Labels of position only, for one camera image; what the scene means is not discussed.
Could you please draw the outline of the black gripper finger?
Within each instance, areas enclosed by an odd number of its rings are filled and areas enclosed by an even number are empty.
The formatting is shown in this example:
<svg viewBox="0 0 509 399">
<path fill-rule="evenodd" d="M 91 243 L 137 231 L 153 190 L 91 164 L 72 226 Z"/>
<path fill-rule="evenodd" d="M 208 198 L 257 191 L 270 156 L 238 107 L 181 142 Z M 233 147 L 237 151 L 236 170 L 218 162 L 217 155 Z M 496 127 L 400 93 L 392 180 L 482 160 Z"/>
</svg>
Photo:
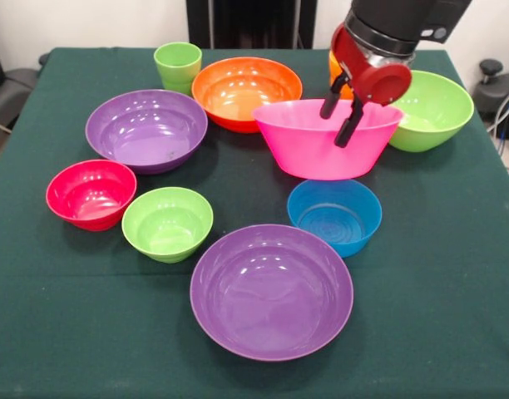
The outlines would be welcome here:
<svg viewBox="0 0 509 399">
<path fill-rule="evenodd" d="M 348 84 L 349 78 L 346 72 L 341 72 L 334 78 L 328 93 L 324 98 L 324 103 L 320 109 L 320 117 L 327 120 L 331 117 L 334 112 L 338 101 L 341 99 L 342 92 L 346 93 L 346 96 L 351 96 L 351 88 Z"/>
<path fill-rule="evenodd" d="M 334 144 L 340 148 L 347 146 L 363 117 L 363 103 L 359 98 L 354 97 L 352 101 L 348 103 L 348 106 L 350 112 L 342 122 L 334 140 Z"/>
</svg>

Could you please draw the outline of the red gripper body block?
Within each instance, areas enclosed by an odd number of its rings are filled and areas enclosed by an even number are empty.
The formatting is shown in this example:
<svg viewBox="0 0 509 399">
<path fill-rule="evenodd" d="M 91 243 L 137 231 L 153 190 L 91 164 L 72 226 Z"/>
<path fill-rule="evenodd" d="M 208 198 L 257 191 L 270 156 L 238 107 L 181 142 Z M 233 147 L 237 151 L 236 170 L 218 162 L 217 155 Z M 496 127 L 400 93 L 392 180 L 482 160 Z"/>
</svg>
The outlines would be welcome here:
<svg viewBox="0 0 509 399">
<path fill-rule="evenodd" d="M 331 51 L 347 77 L 347 85 L 363 104 L 392 104 L 409 88 L 412 73 L 409 58 L 385 56 L 364 46 L 345 26 L 335 30 Z"/>
</svg>

